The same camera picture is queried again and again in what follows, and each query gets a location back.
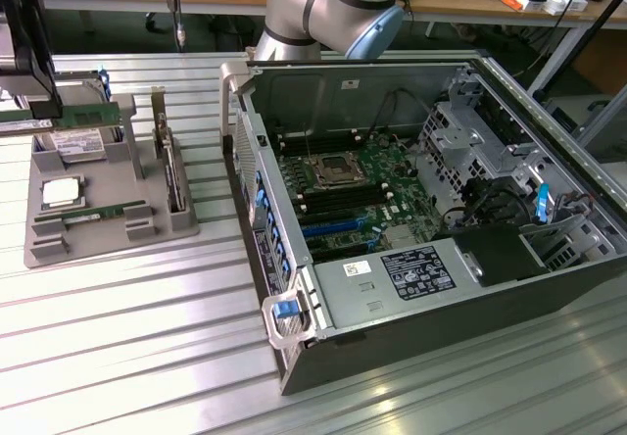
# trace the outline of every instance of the white sticker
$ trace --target white sticker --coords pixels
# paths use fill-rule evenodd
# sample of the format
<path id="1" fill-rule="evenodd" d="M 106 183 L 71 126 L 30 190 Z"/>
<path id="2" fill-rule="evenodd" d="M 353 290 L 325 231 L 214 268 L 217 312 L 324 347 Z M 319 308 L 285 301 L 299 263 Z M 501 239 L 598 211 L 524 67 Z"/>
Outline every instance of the white sticker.
<path id="1" fill-rule="evenodd" d="M 50 139 L 61 156 L 104 151 L 98 128 L 71 131 L 53 131 Z"/>
<path id="2" fill-rule="evenodd" d="M 95 213 L 93 215 L 85 215 L 83 217 L 69 217 L 68 219 L 64 219 L 63 223 L 64 224 L 80 224 L 82 222 L 97 221 L 98 219 L 100 219 L 100 215 L 98 213 Z"/>
<path id="3" fill-rule="evenodd" d="M 362 275 L 364 273 L 372 272 L 368 261 L 353 262 L 352 264 L 344 264 L 344 271 L 346 271 L 346 276 Z"/>
<path id="4" fill-rule="evenodd" d="M 359 89 L 360 88 L 360 80 L 359 79 L 349 79 L 342 81 L 342 90 L 347 89 Z"/>
<path id="5" fill-rule="evenodd" d="M 24 129 L 49 128 L 51 126 L 52 122 L 49 120 L 6 121 L 0 123 L 0 133 Z"/>

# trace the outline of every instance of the aluminum extrusion table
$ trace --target aluminum extrusion table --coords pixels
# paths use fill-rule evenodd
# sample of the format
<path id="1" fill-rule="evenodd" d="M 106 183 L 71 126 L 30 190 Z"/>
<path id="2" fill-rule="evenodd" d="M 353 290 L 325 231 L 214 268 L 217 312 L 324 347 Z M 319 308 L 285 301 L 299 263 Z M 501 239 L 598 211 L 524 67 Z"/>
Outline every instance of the aluminum extrusion table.
<path id="1" fill-rule="evenodd" d="M 243 57 L 56 59 L 59 70 L 102 64 L 114 93 L 136 94 L 139 135 L 152 125 L 151 86 L 166 87 L 196 237 L 29 271 L 29 138 L 0 139 L 0 433 L 626 429 L 627 279 L 558 314 L 281 397 L 218 147 L 217 68 Z"/>

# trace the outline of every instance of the green circuit board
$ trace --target green circuit board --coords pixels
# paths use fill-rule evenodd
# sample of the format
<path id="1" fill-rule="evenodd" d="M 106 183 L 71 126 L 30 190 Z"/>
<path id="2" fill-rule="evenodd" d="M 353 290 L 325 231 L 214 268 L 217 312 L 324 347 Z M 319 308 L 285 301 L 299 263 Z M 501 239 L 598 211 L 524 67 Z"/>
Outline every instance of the green circuit board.
<path id="1" fill-rule="evenodd" d="M 316 251 L 333 251 L 364 243 L 370 246 L 368 252 L 392 249 L 395 243 L 388 240 L 385 232 L 394 231 L 394 226 L 406 225 L 417 244 L 428 242 L 438 231 L 440 215 L 417 178 L 415 155 L 409 155 L 402 144 L 388 140 L 387 135 L 375 136 L 360 149 L 341 153 L 291 157 L 277 154 L 279 168 L 299 219 L 308 217 L 307 213 L 298 208 L 299 194 L 332 192 L 335 188 L 349 189 L 385 182 L 394 195 L 384 203 L 351 208 L 350 213 L 362 222 L 359 230 L 307 238 L 314 256 Z M 321 172 L 320 166 L 324 162 L 340 166 L 335 170 L 341 173 L 333 174 L 329 180 L 326 174 L 331 172 L 331 175 L 334 170 Z M 315 225 L 333 223 L 325 221 L 324 216 L 317 214 L 320 221 Z"/>

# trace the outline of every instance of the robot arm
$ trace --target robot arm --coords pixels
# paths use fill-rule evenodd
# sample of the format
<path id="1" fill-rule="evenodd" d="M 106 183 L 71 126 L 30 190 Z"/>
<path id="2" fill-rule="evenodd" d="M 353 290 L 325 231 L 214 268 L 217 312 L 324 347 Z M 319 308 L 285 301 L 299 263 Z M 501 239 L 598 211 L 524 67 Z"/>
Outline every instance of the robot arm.
<path id="1" fill-rule="evenodd" d="M 373 59 L 403 22 L 396 0 L 267 0 L 257 60 L 320 57 L 319 43 L 349 59 Z"/>
<path id="2" fill-rule="evenodd" d="M 24 96 L 39 120 L 62 115 L 43 8 L 43 0 L 0 0 L 0 86 Z"/>

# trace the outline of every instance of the pcie slot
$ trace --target pcie slot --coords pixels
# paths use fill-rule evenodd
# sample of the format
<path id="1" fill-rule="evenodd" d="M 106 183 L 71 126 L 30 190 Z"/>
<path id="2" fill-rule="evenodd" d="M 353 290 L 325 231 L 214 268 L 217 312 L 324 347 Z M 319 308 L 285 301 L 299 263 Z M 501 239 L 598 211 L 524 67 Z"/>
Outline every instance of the pcie slot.
<path id="1" fill-rule="evenodd" d="M 303 226 L 311 226 L 313 224 L 323 224 L 325 222 L 336 222 L 336 221 L 349 221 L 351 219 L 355 219 L 355 215 L 350 212 L 332 212 L 332 213 L 321 213 L 318 215 L 307 215 L 305 217 L 301 217 L 298 223 Z"/>
<path id="2" fill-rule="evenodd" d="M 363 228 L 364 219 L 353 219 L 350 221 L 335 222 L 302 228 L 305 238 L 337 234 L 340 232 L 359 231 Z"/>
<path id="3" fill-rule="evenodd" d="M 313 261 L 315 263 L 319 263 L 336 261 L 345 257 L 362 256 L 369 252 L 370 247 L 371 246 L 369 243 L 364 242 L 362 244 L 355 244 L 353 246 L 339 247 L 337 249 L 327 249 L 320 251 L 313 250 L 311 252 Z"/>

